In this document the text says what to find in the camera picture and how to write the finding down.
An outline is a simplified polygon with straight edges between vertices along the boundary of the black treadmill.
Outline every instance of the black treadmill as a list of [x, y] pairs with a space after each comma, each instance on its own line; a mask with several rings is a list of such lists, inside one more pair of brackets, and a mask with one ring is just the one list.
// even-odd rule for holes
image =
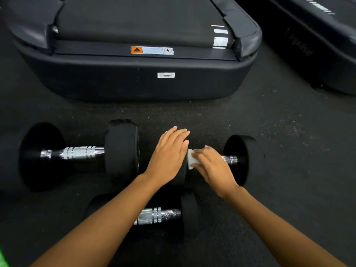
[[236, 0], [315, 87], [356, 94], [356, 0]]
[[222, 98], [262, 41], [234, 0], [5, 0], [1, 10], [42, 83], [80, 100]]

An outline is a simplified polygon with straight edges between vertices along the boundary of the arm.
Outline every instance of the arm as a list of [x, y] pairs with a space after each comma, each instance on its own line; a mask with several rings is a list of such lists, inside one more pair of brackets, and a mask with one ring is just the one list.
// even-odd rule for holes
[[228, 164], [213, 148], [194, 151], [193, 156], [202, 165], [193, 167], [250, 224], [281, 266], [345, 266], [240, 187]]
[[107, 266], [150, 198], [172, 180], [188, 149], [186, 129], [164, 133], [147, 170], [110, 202], [79, 224], [31, 267]]

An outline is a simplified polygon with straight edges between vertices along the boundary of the black floor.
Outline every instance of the black floor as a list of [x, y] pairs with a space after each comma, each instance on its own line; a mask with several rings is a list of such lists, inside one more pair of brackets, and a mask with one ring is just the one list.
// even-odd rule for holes
[[[141, 159], [173, 125], [191, 147], [222, 150], [231, 134], [255, 137], [269, 176], [246, 188], [272, 211], [350, 266], [356, 265], [356, 97], [318, 93], [266, 44], [240, 89], [216, 101], [94, 104], [48, 91], [24, 63], [0, 23], [0, 135], [48, 120], [68, 145], [102, 145], [109, 120], [139, 126]], [[113, 190], [98, 165], [83, 164], [53, 191], [0, 198], [0, 247], [12, 267], [27, 266], [80, 222], [97, 194]], [[122, 266], [276, 266], [257, 235], [193, 174], [201, 233], [190, 241], [153, 238], [126, 244]]]

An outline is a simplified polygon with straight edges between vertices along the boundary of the person's right arm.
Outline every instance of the person's right arm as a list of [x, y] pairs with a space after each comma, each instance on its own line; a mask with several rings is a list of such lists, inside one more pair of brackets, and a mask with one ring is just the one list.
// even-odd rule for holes
[[194, 150], [192, 165], [211, 188], [256, 231], [281, 266], [346, 266], [240, 187], [229, 165], [211, 147]]

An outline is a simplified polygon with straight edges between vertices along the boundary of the white logo on treadmill belt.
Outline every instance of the white logo on treadmill belt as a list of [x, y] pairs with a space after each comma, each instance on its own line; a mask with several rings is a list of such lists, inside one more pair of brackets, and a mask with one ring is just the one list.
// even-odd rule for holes
[[327, 9], [325, 6], [322, 6], [321, 4], [315, 2], [314, 0], [306, 0], [308, 3], [314, 5], [315, 7], [319, 8], [320, 10], [324, 11], [325, 13], [328, 13], [329, 15], [335, 15], [331, 10]]

